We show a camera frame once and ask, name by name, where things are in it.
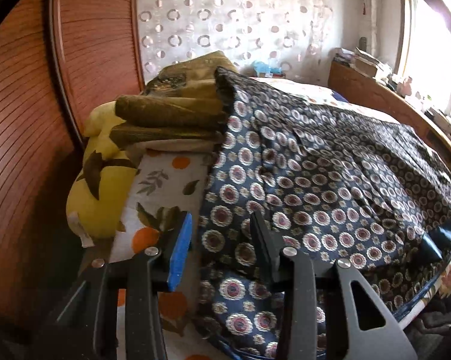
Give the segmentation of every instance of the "white tag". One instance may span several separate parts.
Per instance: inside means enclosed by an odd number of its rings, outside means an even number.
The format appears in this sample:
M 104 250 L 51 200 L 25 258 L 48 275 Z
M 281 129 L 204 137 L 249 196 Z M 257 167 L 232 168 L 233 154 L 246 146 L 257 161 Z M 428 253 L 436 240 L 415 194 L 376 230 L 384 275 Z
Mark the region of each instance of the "white tag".
M 67 216 L 67 223 L 69 224 L 69 227 L 73 231 L 73 233 L 81 239 L 83 248 L 90 248 L 94 246 L 94 241 L 91 237 L 89 237 L 89 235 L 82 227 L 81 221 L 79 219 L 79 213 L 77 211 L 71 212 Z

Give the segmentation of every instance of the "wooden headboard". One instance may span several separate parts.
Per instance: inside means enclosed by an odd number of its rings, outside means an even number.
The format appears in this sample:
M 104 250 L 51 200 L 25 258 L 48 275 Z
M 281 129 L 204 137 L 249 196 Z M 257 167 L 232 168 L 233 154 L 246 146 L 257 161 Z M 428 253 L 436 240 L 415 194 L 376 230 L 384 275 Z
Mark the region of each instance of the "wooden headboard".
M 134 6 L 20 0 L 0 24 L 0 321 L 10 326 L 36 328 L 77 274 L 65 202 L 89 112 L 143 85 Z

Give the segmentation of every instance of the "bed sheet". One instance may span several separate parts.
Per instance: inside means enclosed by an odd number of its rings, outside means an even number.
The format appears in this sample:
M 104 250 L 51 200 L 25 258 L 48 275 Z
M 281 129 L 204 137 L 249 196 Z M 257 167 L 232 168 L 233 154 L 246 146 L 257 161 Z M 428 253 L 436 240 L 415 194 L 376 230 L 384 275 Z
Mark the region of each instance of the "bed sheet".
M 284 92 L 298 95 L 313 103 L 352 109 L 363 115 L 398 123 L 391 116 L 355 104 L 338 102 L 333 91 L 314 85 L 298 84 L 286 79 L 257 79 L 269 83 Z M 116 233 L 110 261 L 131 258 L 135 252 L 157 239 L 154 228 L 163 230 L 174 223 L 178 213 L 189 211 L 193 215 L 193 247 L 189 252 L 181 284 L 175 293 L 160 294 L 164 339 L 170 360 L 226 360 L 229 356 L 206 342 L 193 325 L 194 312 L 201 301 L 199 296 L 200 256 L 198 254 L 197 221 L 202 202 L 209 154 L 176 153 L 148 150 L 139 166 L 129 197 L 124 207 L 121 222 L 122 232 Z M 401 321 L 404 328 L 419 314 L 436 291 L 450 284 L 451 263 L 431 288 L 423 301 L 413 308 Z M 117 359 L 125 360 L 125 291 L 119 292 L 117 320 Z

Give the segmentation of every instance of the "metal bolt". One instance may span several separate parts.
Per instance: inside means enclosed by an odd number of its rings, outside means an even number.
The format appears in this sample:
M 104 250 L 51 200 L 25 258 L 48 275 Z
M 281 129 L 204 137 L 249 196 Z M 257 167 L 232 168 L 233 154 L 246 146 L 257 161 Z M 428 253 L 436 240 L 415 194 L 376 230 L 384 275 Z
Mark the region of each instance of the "metal bolt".
M 157 253 L 159 253 L 159 249 L 157 249 L 155 246 L 150 246 L 146 250 L 144 250 L 144 253 L 148 256 L 155 256 Z
M 297 249 L 292 246 L 286 246 L 282 249 L 282 252 L 289 257 L 295 256 L 297 254 Z
M 92 267 L 93 268 L 102 268 L 106 262 L 104 259 L 95 259 L 92 261 Z
M 340 266 L 341 268 L 347 269 L 350 268 L 352 264 L 348 259 L 338 259 L 337 265 Z

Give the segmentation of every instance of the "orange circle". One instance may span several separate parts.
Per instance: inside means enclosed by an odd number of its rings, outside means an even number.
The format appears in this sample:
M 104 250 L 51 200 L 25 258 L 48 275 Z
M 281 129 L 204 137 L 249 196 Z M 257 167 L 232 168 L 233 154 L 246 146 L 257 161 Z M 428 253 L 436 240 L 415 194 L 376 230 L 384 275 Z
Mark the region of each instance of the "orange circle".
M 119 289 L 119 295 L 117 297 L 117 307 L 124 306 L 126 304 L 126 290 L 124 288 Z
M 187 299 L 182 292 L 162 292 L 158 302 L 159 312 L 165 318 L 176 320 L 187 312 Z
M 185 360 L 211 360 L 211 358 L 204 355 L 190 355 L 186 357 Z
M 149 246 L 154 246 L 159 240 L 159 232 L 152 227 L 143 227 L 137 230 L 132 241 L 132 249 L 134 253 L 139 253 Z
M 154 150 L 154 149 L 145 149 L 145 153 L 149 157 L 157 157 L 157 156 L 161 155 L 161 152 L 159 150 Z
M 188 157 L 176 157 L 172 160 L 172 167 L 174 169 L 185 169 L 189 164 L 190 159 Z

